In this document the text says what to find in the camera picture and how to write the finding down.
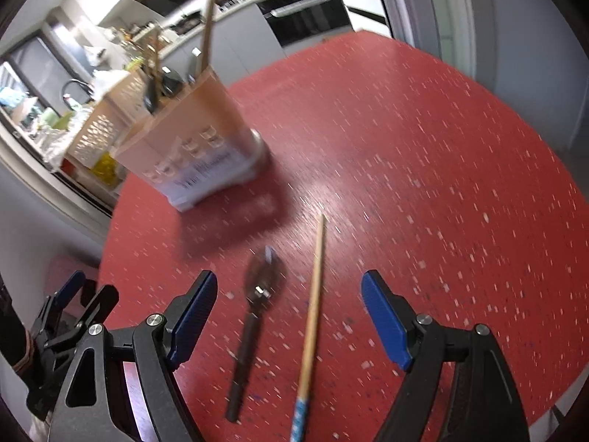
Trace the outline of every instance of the red object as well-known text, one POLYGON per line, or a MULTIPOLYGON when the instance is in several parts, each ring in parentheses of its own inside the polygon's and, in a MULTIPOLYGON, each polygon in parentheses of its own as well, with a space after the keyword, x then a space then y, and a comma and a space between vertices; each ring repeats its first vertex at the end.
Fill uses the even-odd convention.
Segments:
MULTIPOLYGON (((555 403, 589 359, 589 213, 516 113, 441 61, 367 32, 273 64, 230 93, 272 167, 183 214, 129 176, 100 269, 121 296, 110 327, 163 310, 202 269, 217 274, 217 303, 176 372, 207 440, 288 440, 319 211, 325 289, 307 442, 372 440, 401 384, 360 299, 368 269, 440 323, 488 324, 529 423, 555 403), (264 244, 288 273, 233 425, 223 412, 243 275, 264 244)), ((449 374, 424 440, 437 435, 449 374)))

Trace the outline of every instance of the metal bolt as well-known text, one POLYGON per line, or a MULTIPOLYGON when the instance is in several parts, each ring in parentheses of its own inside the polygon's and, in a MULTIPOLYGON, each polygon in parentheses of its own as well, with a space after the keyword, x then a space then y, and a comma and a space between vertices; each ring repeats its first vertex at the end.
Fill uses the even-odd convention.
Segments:
POLYGON ((92 324, 90 329, 88 329, 88 333, 91 336, 96 336, 102 332, 102 324, 92 324))
POLYGON ((489 328, 484 324, 477 324, 475 330, 479 336, 488 336, 491 333, 489 328))
POLYGON ((147 318, 147 325, 148 326, 157 326, 161 324, 161 321, 164 320, 161 314, 152 314, 147 318))
POLYGON ((416 319, 422 326, 429 326, 433 321, 432 316, 429 314, 417 314, 416 319))

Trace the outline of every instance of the blue gripper pad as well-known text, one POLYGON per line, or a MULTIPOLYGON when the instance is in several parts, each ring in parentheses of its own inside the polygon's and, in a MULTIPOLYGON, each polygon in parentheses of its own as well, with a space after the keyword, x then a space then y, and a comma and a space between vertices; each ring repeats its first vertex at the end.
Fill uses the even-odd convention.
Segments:
POLYGON ((406 371, 413 361, 408 350, 407 330, 395 313, 390 300, 395 296, 376 270, 364 273, 361 281, 364 305, 376 327, 389 359, 406 371))
POLYGON ((194 294, 191 294, 191 288, 191 291, 182 297, 191 297, 191 301, 172 332, 172 345, 168 355, 172 370, 176 370, 181 363, 190 359, 196 341, 217 300, 217 276, 211 271, 202 273, 201 277, 204 277, 204 280, 197 286, 194 294))
POLYGON ((76 293, 82 289, 82 286, 86 282, 86 274, 82 271, 76 271, 73 273, 68 282, 66 282, 61 289, 55 293, 54 305, 56 309, 64 310, 66 306, 71 302, 76 293))

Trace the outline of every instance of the oven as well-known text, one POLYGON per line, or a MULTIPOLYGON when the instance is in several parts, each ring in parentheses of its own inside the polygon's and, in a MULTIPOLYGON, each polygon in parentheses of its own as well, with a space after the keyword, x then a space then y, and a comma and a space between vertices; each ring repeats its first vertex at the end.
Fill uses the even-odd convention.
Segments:
POLYGON ((283 48, 350 26, 342 0, 266 0, 257 5, 283 48))

